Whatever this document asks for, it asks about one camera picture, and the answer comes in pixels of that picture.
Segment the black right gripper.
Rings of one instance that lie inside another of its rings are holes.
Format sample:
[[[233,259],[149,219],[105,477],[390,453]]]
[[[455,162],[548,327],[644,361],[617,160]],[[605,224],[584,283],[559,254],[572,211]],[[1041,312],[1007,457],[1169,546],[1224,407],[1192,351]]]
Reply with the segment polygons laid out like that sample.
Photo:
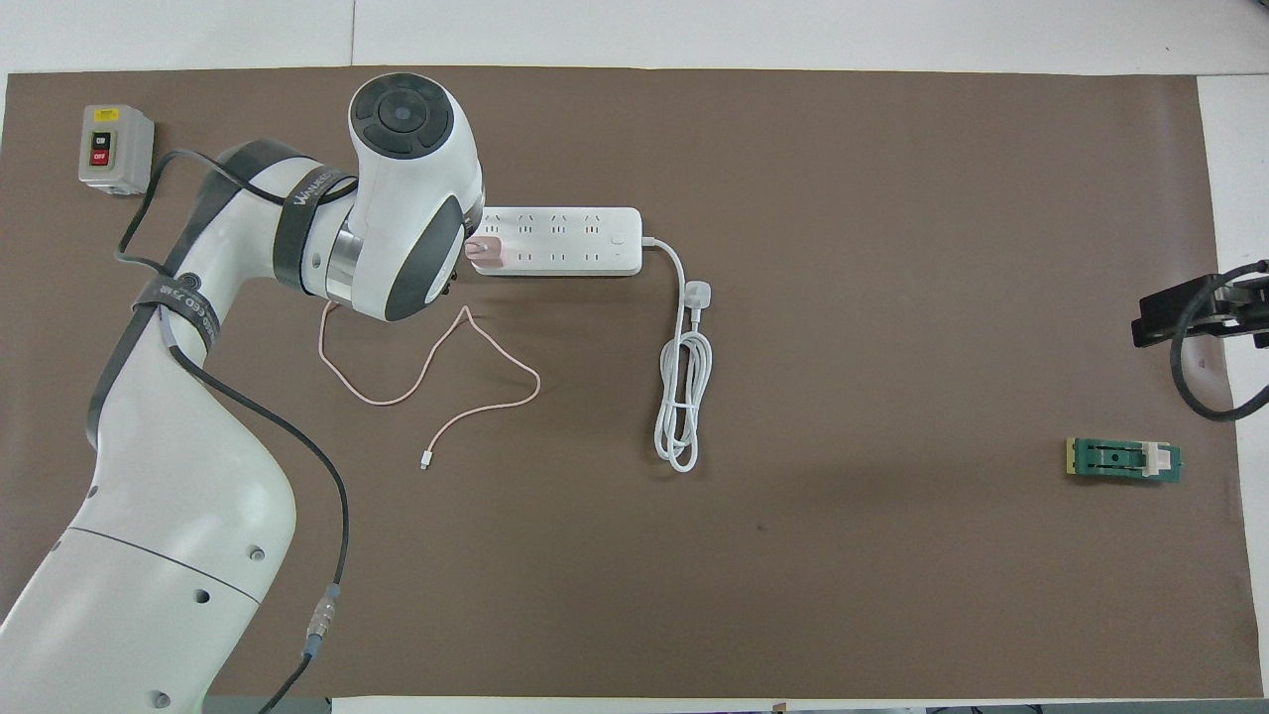
[[[1251,335],[1255,347],[1269,347],[1269,279],[1240,280],[1232,282],[1228,288],[1212,288],[1217,279],[1218,275],[1200,275],[1143,297],[1142,316],[1129,322],[1134,347],[1151,347],[1174,339],[1180,316],[1193,298],[1199,299],[1187,337]]]

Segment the white power strip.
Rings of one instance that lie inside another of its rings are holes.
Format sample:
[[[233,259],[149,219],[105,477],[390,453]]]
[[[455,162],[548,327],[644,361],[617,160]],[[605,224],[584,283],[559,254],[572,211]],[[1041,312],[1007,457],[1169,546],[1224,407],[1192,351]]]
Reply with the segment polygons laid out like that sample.
[[[503,240],[505,265],[482,276],[634,276],[643,218],[633,207],[489,205],[475,235]]]

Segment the brown table mat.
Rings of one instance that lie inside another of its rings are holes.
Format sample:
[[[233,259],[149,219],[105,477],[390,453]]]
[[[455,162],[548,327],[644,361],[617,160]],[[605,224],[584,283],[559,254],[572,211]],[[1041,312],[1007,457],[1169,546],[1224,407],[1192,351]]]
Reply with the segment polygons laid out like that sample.
[[[709,282],[700,458],[654,453],[674,271],[485,279],[412,320],[250,282],[208,369],[346,479],[294,696],[1258,698],[1236,439],[1137,349],[1217,268],[1193,79],[430,66],[491,203],[634,205]],[[1067,476],[1066,438],[1179,446]]]

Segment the green knife switch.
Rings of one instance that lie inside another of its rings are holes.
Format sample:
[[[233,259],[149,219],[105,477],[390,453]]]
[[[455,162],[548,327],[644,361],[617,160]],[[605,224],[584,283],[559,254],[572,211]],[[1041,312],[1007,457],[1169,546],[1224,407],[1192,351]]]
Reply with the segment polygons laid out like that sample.
[[[1184,469],[1179,446],[1164,441],[1066,438],[1067,476],[1178,483]]]

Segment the grey on-off switch box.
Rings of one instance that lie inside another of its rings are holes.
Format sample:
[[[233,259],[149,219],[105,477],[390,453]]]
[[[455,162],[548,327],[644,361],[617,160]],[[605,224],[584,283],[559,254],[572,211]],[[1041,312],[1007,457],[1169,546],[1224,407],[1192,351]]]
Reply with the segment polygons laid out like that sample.
[[[77,141],[77,180],[110,195],[143,194],[154,175],[154,120],[140,109],[88,105]]]

